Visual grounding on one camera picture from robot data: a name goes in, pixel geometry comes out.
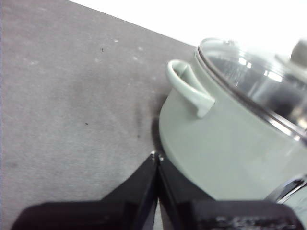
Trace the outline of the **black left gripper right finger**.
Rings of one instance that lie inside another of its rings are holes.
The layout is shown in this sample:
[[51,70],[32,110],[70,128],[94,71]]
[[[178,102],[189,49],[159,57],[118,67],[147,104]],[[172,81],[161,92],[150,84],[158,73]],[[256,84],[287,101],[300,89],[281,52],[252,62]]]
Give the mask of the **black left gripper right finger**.
[[215,200],[164,155],[157,156],[159,199],[175,230],[296,230],[298,218],[284,205],[261,200]]

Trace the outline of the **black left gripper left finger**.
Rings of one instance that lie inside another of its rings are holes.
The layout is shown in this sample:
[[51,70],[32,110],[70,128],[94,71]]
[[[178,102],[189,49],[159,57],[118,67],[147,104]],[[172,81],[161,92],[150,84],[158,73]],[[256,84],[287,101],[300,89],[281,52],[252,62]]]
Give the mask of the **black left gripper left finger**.
[[155,153],[100,200],[47,202],[25,208],[13,230],[141,230],[157,205]]

